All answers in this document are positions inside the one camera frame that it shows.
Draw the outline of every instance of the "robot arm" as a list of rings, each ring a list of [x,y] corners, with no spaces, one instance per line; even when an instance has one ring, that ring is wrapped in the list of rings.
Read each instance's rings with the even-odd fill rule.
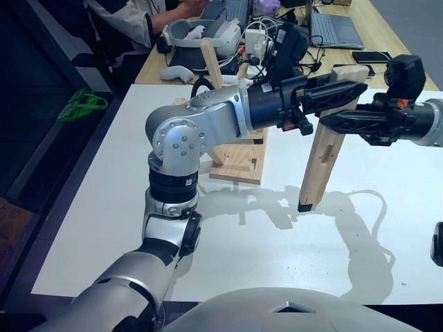
[[[174,269],[198,244],[201,215],[195,209],[201,155],[273,125],[310,134],[307,114],[346,105],[367,89],[357,82],[328,83],[328,75],[308,80],[293,71],[292,64],[305,54],[307,36],[289,24],[280,30],[283,35],[278,34],[267,83],[248,90],[232,86],[206,91],[186,104],[161,107],[149,116],[145,129],[153,151],[148,160],[150,187],[145,194],[141,247],[117,259],[65,312],[36,331],[153,331]],[[419,76],[423,72],[421,62],[411,67],[401,65],[408,63],[405,58],[400,60],[391,74],[410,74],[410,68]],[[417,76],[408,77],[414,82]],[[441,145],[443,102],[414,104],[423,85],[403,95],[405,88],[396,89],[404,80],[395,75],[390,79],[394,81],[391,93],[376,95],[371,105],[359,105],[356,111],[320,121],[379,145],[402,138]]]

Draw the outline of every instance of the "person's arm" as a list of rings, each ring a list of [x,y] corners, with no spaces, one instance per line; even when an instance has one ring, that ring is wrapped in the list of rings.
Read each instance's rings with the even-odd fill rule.
[[[186,2],[180,3],[177,8],[173,10],[151,16],[153,34],[157,35],[161,33],[166,24],[177,19],[188,19],[193,16],[199,16],[204,8],[203,3],[206,4],[206,1],[187,0]]]
[[[166,24],[176,19],[199,16],[208,0],[183,0],[175,9],[150,15],[128,0],[88,0],[88,5],[110,26],[146,48]]]

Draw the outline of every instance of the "purple object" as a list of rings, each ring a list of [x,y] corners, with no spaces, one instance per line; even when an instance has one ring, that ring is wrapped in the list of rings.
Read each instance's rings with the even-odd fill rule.
[[[280,0],[254,0],[253,16],[275,17],[280,13]]]

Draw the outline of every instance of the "green object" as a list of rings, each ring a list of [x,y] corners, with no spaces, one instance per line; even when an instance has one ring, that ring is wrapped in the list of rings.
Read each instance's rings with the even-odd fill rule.
[[[74,93],[58,115],[57,121],[74,121],[90,114],[93,110],[107,107],[108,102],[104,98],[94,95],[89,87],[84,87]]]

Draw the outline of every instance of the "floor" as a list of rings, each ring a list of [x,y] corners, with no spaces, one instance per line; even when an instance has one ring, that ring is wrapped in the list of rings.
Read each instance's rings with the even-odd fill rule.
[[[443,1],[371,0],[408,50],[443,90]]]

